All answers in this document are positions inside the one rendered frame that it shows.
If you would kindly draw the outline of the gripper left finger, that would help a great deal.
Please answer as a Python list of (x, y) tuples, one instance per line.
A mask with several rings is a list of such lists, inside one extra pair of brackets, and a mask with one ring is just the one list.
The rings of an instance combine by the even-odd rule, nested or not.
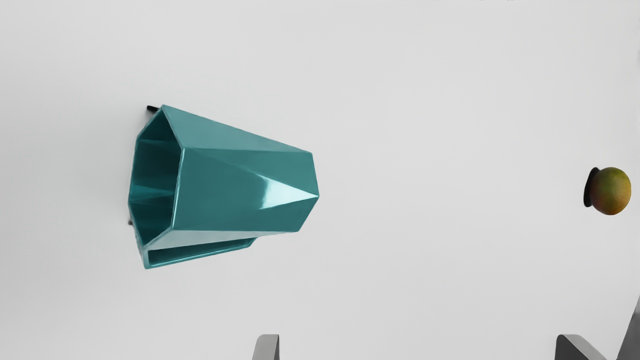
[(252, 360), (281, 360), (280, 336), (276, 333), (259, 335), (254, 346)]

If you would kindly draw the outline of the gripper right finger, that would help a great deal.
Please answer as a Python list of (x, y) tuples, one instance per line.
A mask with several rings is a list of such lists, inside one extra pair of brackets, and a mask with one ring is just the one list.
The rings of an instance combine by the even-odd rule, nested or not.
[(555, 360), (607, 360), (578, 334), (560, 334), (555, 343)]

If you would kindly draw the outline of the teal faceted mug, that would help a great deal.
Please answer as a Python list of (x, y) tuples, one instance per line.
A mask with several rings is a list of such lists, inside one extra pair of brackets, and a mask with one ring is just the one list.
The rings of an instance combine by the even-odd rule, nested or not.
[(146, 109), (127, 199), (144, 268), (301, 230), (320, 197), (311, 152), (169, 105)]

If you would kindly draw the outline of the green-orange mango fruit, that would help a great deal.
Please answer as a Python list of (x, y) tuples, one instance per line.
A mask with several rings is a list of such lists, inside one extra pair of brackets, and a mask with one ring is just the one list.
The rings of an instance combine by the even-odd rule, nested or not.
[(617, 167), (590, 171), (585, 184), (583, 201), (604, 215), (617, 215), (629, 204), (632, 184), (629, 176)]

